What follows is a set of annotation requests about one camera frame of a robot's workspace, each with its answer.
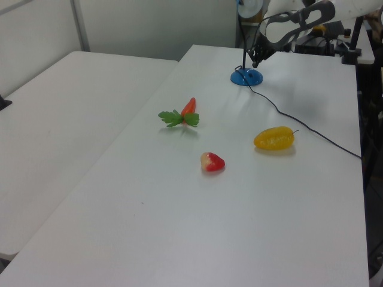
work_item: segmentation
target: blue base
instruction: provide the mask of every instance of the blue base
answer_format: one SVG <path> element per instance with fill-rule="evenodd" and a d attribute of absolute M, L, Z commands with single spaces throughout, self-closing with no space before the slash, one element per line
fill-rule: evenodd
<path fill-rule="evenodd" d="M 262 83 L 263 76 L 254 69 L 238 69 L 232 73 L 230 80 L 240 86 L 256 86 Z"/>

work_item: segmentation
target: toy carrot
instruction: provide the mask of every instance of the toy carrot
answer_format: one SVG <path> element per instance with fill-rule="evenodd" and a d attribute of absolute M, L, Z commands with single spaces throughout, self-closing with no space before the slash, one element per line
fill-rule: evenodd
<path fill-rule="evenodd" d="M 192 98 L 179 114 L 176 110 L 173 112 L 160 112 L 158 116 L 167 125 L 167 127 L 174 127 L 177 124 L 186 123 L 189 126 L 197 127 L 199 122 L 199 114 L 196 111 L 196 99 Z"/>
<path fill-rule="evenodd" d="M 196 112 L 196 98 L 193 97 L 190 99 L 189 103 L 182 110 L 181 115 L 185 117 L 186 114 L 194 114 Z"/>

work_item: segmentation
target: wire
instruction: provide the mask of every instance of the wire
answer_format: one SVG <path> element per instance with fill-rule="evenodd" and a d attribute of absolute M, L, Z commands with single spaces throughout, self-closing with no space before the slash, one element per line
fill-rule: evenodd
<path fill-rule="evenodd" d="M 258 32 L 258 30 L 259 30 L 259 27 L 260 27 L 261 23 L 262 23 L 263 21 L 267 20 L 268 18 L 270 18 L 270 17 L 264 18 L 264 19 L 259 23 L 259 25 L 258 25 L 258 27 L 257 27 L 257 30 L 256 30 L 256 35 L 257 35 L 257 32 Z M 238 20 L 239 20 L 239 27 L 240 27 L 241 32 L 242 32 L 243 40 L 244 40 L 244 42 L 246 42 L 246 36 L 245 36 L 245 33 L 244 33 L 243 29 L 242 29 L 242 23 L 241 23 L 241 21 L 240 21 L 240 19 L 239 19 L 239 16 L 238 16 Z M 333 144 L 333 145 L 337 146 L 338 148 L 340 148 L 340 149 L 342 149 L 342 150 L 348 152 L 349 154 L 351 154 L 351 155 L 353 155 L 353 156 L 355 156 L 355 157 L 361 159 L 361 156 L 359 156 L 359 155 L 357 155 L 357 154 L 354 154 L 353 152 L 351 152 L 351 151 L 345 149 L 344 147 L 338 145 L 337 143 L 333 142 L 331 139 L 325 137 L 325 136 L 322 135 L 320 132 L 318 132 L 318 131 L 316 131 L 316 130 L 310 128 L 310 127 L 309 127 L 307 124 L 305 124 L 303 121 L 298 120 L 296 117 L 293 117 L 292 115 L 289 115 L 289 114 L 286 114 L 286 113 L 284 113 L 284 112 L 281 112 L 281 111 L 278 109 L 278 107 L 277 107 L 277 106 L 276 106 L 276 105 L 275 105 L 275 104 L 274 104 L 268 97 L 262 95 L 261 93 L 258 93 L 257 91 L 254 91 L 254 90 L 251 88 L 250 83 L 247 81 L 247 79 L 245 78 L 245 76 L 244 76 L 241 72 L 238 71 L 238 69 L 239 69 L 239 68 L 242 68 L 242 67 L 245 69 L 244 66 L 238 66 L 238 67 L 235 68 L 235 71 L 238 72 L 238 73 L 241 75 L 241 77 L 245 80 L 245 82 L 247 83 L 247 86 L 249 87 L 249 89 L 250 89 L 253 93 L 258 94 L 259 96 L 264 97 L 266 100 L 268 100 L 268 101 L 274 106 L 274 108 L 276 109 L 276 111 L 277 111 L 279 114 L 284 115 L 284 116 L 289 117 L 289 118 L 292 118 L 293 120 L 297 121 L 297 122 L 300 123 L 301 125 L 305 126 L 308 130 L 312 131 L 313 133 L 316 133 L 318 136 L 321 136 L 321 137 L 324 138 L 325 140 L 329 141 L 331 144 Z"/>
<path fill-rule="evenodd" d="M 293 117 L 292 115 L 289 115 L 289 114 L 286 114 L 286 113 L 284 113 L 284 112 L 281 112 L 281 111 L 278 109 L 278 107 L 277 107 L 277 106 L 276 106 L 276 105 L 275 105 L 275 104 L 274 104 L 268 97 L 262 95 L 261 93 L 258 93 L 257 91 L 254 91 L 254 90 L 251 88 L 251 86 L 250 86 L 249 82 L 247 81 L 247 79 L 245 78 L 245 76 L 238 70 L 239 67 L 242 67 L 242 66 L 238 66 L 238 67 L 236 67 L 236 68 L 235 68 L 235 71 L 238 72 L 238 73 L 241 75 L 241 77 L 246 81 L 246 83 L 247 83 L 248 87 L 250 88 L 250 90 L 251 90 L 254 94 L 258 94 L 259 96 L 264 97 L 266 100 L 268 100 L 268 101 L 274 106 L 274 108 L 276 109 L 276 111 L 277 111 L 279 114 L 284 115 L 284 116 L 286 116 L 286 117 L 288 117 L 288 118 L 292 118 L 294 121 L 297 121 L 297 122 L 300 123 L 301 125 L 305 126 L 305 127 L 306 127 L 308 130 L 310 130 L 311 132 L 316 133 L 318 136 L 321 136 L 322 138 L 324 138 L 325 140 L 327 140 L 328 142 L 330 142 L 330 143 L 333 144 L 334 146 L 336 146 L 336 147 L 338 147 L 338 148 L 344 150 L 345 152 L 348 152 L 349 154 L 351 154 L 351 155 L 353 155 L 353 156 L 355 156 L 355 157 L 357 157 L 357 158 L 359 158 L 359 159 L 361 160 L 361 156 L 359 156 L 359 155 L 357 155 L 357 154 L 354 154 L 353 152 L 351 152 L 351 151 L 345 149 L 344 147 L 338 145 L 337 143 L 333 142 L 331 139 L 329 139 L 329 138 L 327 138 L 326 136 L 322 135 L 320 132 L 318 132 L 318 131 L 316 131 L 316 130 L 310 128 L 310 127 L 309 127 L 307 124 L 305 124 L 303 121 L 298 120 L 296 117 Z"/>
<path fill-rule="evenodd" d="M 315 38 L 318 38 L 318 36 L 313 36 L 312 38 L 309 38 L 309 39 L 307 39 L 305 42 L 299 44 L 299 47 L 298 47 L 298 49 L 297 49 L 297 53 L 301 53 L 301 52 L 302 52 L 302 49 L 304 48 L 304 46 L 305 46 L 308 42 L 314 40 Z"/>
<path fill-rule="evenodd" d="M 317 45 L 317 48 L 323 43 L 323 41 L 327 41 L 327 39 L 323 39 L 322 41 L 320 41 L 319 44 Z"/>
<path fill-rule="evenodd" d="M 350 45 L 349 42 L 347 42 L 347 41 L 343 41 L 342 39 L 336 39 L 336 40 L 337 40 L 336 45 L 338 45 L 338 41 L 340 41 L 340 42 L 342 42 L 343 46 L 344 46 L 347 50 L 349 50 L 349 45 Z"/>

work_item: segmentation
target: plastic vegetable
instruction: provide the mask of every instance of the plastic vegetable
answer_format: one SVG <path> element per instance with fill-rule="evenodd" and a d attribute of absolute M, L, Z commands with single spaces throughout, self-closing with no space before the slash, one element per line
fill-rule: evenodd
<path fill-rule="evenodd" d="M 262 149 L 285 149 L 294 142 L 294 132 L 289 127 L 273 127 L 264 130 L 254 139 L 254 144 Z"/>
<path fill-rule="evenodd" d="M 173 112 L 160 112 L 158 116 L 167 125 L 167 127 L 175 127 L 177 124 L 181 124 L 185 121 L 189 126 L 197 127 L 199 122 L 199 114 L 185 114 L 183 117 L 175 109 Z"/>
<path fill-rule="evenodd" d="M 215 172 L 225 167 L 225 161 L 212 152 L 204 152 L 201 155 L 201 166 L 207 172 Z"/>
<path fill-rule="evenodd" d="M 189 126 L 197 127 L 199 114 L 196 111 L 196 99 L 192 98 L 182 110 L 181 114 L 175 109 L 173 112 L 160 112 L 158 116 L 165 122 L 167 127 L 175 127 L 177 124 L 186 123 Z"/>
<path fill-rule="evenodd" d="M 190 99 L 189 103 L 182 110 L 181 115 L 185 117 L 186 114 L 194 114 L 196 112 L 196 98 L 193 97 Z"/>

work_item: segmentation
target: yellow pepper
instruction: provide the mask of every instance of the yellow pepper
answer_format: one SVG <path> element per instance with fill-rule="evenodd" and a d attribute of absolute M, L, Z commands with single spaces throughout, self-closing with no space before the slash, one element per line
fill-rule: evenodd
<path fill-rule="evenodd" d="M 289 127 L 273 127 L 264 130 L 254 139 L 256 147 L 270 150 L 288 148 L 293 142 L 294 133 Z"/>

